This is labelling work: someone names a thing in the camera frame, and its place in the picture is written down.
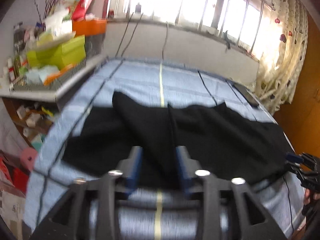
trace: yellow tape strip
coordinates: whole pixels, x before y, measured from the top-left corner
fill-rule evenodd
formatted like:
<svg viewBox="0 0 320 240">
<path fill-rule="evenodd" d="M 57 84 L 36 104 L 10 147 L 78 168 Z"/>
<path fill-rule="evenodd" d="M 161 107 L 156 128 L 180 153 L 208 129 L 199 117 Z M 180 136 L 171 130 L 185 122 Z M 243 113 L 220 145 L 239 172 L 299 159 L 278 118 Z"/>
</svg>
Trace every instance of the yellow tape strip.
<svg viewBox="0 0 320 240">
<path fill-rule="evenodd" d="M 160 80 L 161 107 L 164 107 L 164 96 L 163 96 L 163 85 L 162 85 L 162 63 L 160 63 L 159 80 Z"/>
<path fill-rule="evenodd" d="M 155 214 L 155 240 L 161 239 L 162 192 L 157 192 L 157 211 Z"/>
</svg>

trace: black cloth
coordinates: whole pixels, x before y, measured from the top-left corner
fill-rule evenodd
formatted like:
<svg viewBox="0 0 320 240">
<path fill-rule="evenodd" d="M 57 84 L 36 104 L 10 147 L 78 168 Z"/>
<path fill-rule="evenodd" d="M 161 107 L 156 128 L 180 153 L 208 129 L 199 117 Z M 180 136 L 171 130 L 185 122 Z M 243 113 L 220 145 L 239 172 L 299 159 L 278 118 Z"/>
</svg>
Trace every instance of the black cloth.
<svg viewBox="0 0 320 240">
<path fill-rule="evenodd" d="M 242 177 L 249 184 L 282 175 L 284 154 L 292 152 L 277 124 L 250 121 L 225 103 L 147 107 L 115 92 L 112 105 L 92 108 L 80 136 L 67 142 L 65 162 L 102 176 L 127 158 L 132 146 L 142 146 L 140 186 L 178 188 L 175 146 L 186 146 L 190 157 L 218 178 Z"/>
</svg>

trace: window sill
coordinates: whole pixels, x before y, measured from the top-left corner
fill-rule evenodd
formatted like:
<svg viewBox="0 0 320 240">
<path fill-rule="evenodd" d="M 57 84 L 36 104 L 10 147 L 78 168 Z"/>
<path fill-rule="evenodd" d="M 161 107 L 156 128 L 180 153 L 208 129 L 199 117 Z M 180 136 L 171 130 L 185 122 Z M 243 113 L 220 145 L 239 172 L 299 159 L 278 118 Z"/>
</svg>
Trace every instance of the window sill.
<svg viewBox="0 0 320 240">
<path fill-rule="evenodd" d="M 126 19 L 126 18 L 108 19 L 108 23 L 127 23 L 127 22 L 128 22 L 128 19 Z M 137 23 L 137 22 L 139 22 L 139 19 L 133 17 L 130 22 Z M 164 26 L 164 27 L 167 26 L 167 23 L 165 23 L 165 22 L 155 21 L 155 20 L 151 20 L 151 19 L 143 19 L 143 18 L 140 20 L 140 23 L 142 23 L 142 24 L 159 25 L 159 26 Z M 198 31 L 194 27 L 187 27 L 187 26 L 175 25 L 175 24 L 169 23 L 169 28 L 176 29 L 176 30 L 181 30 L 181 31 L 185 31 L 185 32 L 192 32 L 192 33 L 204 36 L 206 38 L 213 39 L 213 40 L 215 40 L 217 42 L 226 44 L 226 42 L 225 42 L 225 40 L 223 38 L 217 37 L 214 34 L 210 34 L 209 31 L 208 31 L 209 27 L 207 27 L 207 26 L 203 26 L 202 27 L 202 31 Z M 256 62 L 259 62 L 259 60 L 256 57 L 250 55 L 245 49 L 243 49 L 241 47 L 238 47 L 238 46 L 236 46 L 234 44 L 230 44 L 230 46 L 231 46 L 232 49 L 234 49 L 234 50 L 236 50 L 236 51 L 238 51 L 238 52 L 240 52 L 242 54 L 247 55 L 248 57 L 250 57 L 251 59 L 253 59 Z"/>
</svg>

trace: silver screw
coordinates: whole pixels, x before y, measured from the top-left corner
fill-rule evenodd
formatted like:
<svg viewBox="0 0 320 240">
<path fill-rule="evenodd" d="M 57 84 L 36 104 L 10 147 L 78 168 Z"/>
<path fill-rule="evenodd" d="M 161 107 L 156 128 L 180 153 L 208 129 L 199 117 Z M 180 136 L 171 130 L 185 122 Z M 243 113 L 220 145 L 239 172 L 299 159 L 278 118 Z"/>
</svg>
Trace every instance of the silver screw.
<svg viewBox="0 0 320 240">
<path fill-rule="evenodd" d="M 245 183 L 245 180 L 243 178 L 233 178 L 231 182 L 235 185 L 241 185 Z"/>
<path fill-rule="evenodd" d="M 199 177 L 203 177 L 203 176 L 209 176 L 210 175 L 210 171 L 207 170 L 196 170 L 195 174 Z"/>
<path fill-rule="evenodd" d="M 74 184 L 84 184 L 86 182 L 87 181 L 85 180 L 85 178 L 76 178 L 76 179 L 73 180 Z"/>
<path fill-rule="evenodd" d="M 111 171 L 108 171 L 108 174 L 111 176 L 121 176 L 123 172 L 120 170 L 111 170 Z"/>
</svg>

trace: orange box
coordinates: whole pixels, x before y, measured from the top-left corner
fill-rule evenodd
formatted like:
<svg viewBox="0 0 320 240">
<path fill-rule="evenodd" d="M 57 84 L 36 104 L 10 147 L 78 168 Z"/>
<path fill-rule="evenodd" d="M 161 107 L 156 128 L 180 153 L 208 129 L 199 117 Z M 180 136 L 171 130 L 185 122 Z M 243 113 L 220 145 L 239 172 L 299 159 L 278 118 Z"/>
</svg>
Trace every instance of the orange box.
<svg viewBox="0 0 320 240">
<path fill-rule="evenodd" d="M 72 31 L 77 36 L 92 36 L 106 32 L 107 20 L 72 21 Z"/>
</svg>

